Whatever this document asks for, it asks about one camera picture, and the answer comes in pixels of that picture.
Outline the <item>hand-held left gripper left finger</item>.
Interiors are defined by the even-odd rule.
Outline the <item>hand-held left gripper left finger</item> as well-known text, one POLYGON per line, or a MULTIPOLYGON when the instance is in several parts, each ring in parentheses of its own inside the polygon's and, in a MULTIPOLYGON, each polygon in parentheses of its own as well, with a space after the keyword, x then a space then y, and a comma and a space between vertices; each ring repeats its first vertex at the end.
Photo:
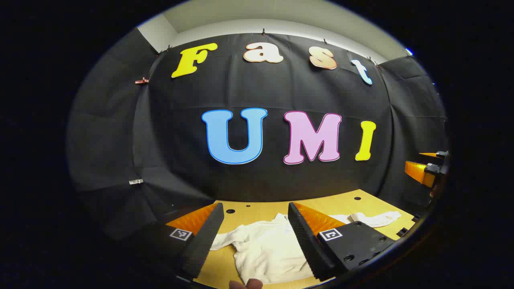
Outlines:
POLYGON ((168 222, 153 223, 135 234, 135 249, 151 265, 187 281, 198 278, 224 221, 220 202, 198 208, 168 222))

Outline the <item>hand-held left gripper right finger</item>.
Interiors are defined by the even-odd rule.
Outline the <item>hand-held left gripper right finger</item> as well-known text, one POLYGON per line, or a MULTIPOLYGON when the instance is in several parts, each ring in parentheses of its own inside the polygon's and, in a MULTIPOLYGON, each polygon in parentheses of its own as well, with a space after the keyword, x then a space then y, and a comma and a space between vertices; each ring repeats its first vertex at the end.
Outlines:
POLYGON ((395 242, 361 221, 344 224, 298 202, 288 204, 288 219, 319 281, 360 267, 395 242))

